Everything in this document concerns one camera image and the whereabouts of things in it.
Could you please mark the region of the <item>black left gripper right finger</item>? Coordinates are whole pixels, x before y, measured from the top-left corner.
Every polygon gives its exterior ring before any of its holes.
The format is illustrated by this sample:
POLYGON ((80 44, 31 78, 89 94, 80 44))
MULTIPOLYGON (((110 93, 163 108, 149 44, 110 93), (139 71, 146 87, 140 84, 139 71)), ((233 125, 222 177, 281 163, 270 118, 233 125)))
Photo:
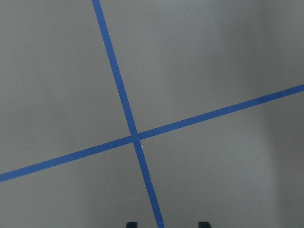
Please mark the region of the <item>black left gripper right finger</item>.
POLYGON ((198 228, 211 228, 211 224, 209 222, 198 222, 198 228))

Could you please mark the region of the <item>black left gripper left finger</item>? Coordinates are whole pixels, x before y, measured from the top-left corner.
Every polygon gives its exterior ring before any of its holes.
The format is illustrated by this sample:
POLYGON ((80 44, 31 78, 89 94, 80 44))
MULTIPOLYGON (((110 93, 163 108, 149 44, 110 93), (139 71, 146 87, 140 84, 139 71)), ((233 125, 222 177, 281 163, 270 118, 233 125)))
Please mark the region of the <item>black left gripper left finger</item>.
POLYGON ((138 228, 138 222, 127 222, 126 228, 138 228))

